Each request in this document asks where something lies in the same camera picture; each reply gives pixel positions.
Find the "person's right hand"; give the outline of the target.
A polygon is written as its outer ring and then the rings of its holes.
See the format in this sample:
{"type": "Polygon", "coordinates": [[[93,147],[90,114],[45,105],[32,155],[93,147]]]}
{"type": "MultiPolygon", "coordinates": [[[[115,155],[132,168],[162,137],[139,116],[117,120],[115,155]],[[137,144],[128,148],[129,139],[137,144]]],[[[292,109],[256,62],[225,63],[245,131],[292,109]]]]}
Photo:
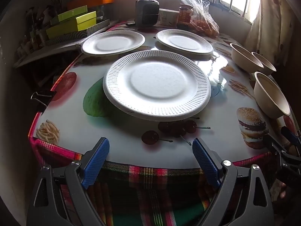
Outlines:
{"type": "Polygon", "coordinates": [[[286,189],[287,189],[286,184],[276,179],[269,190],[271,201],[276,202],[278,199],[285,198],[286,189]]]}

